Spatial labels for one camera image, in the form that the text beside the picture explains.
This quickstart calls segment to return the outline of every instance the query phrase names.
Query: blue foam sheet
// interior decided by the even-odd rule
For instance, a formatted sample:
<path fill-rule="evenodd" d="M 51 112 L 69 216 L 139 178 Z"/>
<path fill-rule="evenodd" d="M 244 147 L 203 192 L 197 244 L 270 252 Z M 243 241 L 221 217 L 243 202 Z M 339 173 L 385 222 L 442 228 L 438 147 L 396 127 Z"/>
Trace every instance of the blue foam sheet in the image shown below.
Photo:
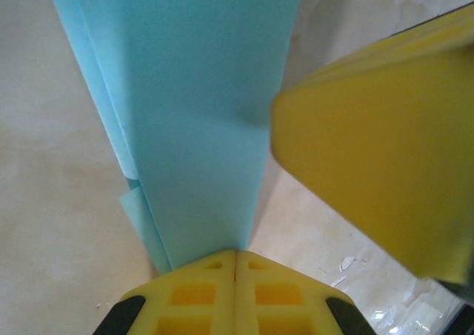
<path fill-rule="evenodd" d="M 158 270 L 245 249 L 298 0 L 53 1 Z"/>

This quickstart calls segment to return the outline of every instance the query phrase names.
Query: white surface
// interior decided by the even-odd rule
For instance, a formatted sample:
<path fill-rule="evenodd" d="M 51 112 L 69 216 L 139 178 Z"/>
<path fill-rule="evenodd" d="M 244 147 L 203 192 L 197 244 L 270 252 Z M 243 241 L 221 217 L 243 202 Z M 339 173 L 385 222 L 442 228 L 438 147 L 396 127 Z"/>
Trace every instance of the white surface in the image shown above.
<path fill-rule="evenodd" d="M 284 84 L 469 1 L 302 0 Z M 91 334 L 156 274 L 120 208 L 126 184 L 50 0 L 0 0 L 0 146 L 0 332 Z M 378 334 L 433 334 L 457 304 L 273 160 L 258 221 L 251 250 L 337 283 Z"/>

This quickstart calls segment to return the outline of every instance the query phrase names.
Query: light blue foam board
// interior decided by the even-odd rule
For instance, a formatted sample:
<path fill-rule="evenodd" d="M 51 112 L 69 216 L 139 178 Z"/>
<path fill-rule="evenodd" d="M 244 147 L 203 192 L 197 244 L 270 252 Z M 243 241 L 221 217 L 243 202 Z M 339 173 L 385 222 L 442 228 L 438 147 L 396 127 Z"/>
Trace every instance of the light blue foam board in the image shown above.
<path fill-rule="evenodd" d="M 120 198 L 120 203 L 128 215 L 136 233 L 144 243 L 150 258 L 161 275 L 171 272 L 170 261 L 164 250 L 161 237 L 156 230 L 153 217 L 141 187 L 136 187 Z"/>
<path fill-rule="evenodd" d="M 245 249 L 298 0 L 53 1 L 171 267 Z"/>

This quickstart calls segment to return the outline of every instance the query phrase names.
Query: yellow plastic corner clamp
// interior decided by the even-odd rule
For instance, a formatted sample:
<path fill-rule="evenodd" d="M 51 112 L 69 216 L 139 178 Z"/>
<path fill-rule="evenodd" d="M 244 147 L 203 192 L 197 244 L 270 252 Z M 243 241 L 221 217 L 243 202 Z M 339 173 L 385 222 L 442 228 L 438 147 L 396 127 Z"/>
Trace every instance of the yellow plastic corner clamp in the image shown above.
<path fill-rule="evenodd" d="M 280 93 L 272 149 L 416 276 L 465 284 L 474 251 L 474 4 Z"/>
<path fill-rule="evenodd" d="M 222 251 L 125 294 L 95 335 L 373 333 L 351 299 L 248 251 Z"/>

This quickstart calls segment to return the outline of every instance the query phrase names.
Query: white floor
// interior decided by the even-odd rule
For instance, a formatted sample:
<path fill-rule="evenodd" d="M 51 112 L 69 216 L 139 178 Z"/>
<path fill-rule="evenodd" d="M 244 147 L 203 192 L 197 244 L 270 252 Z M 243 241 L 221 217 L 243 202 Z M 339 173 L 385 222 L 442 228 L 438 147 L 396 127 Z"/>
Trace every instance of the white floor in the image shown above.
<path fill-rule="evenodd" d="M 469 1 L 302 0 L 284 84 Z M 126 190 L 51 0 L 0 0 L 0 333 L 91 334 L 156 276 Z M 435 334 L 458 304 L 271 159 L 257 214 L 251 250 L 347 292 L 378 334 Z"/>

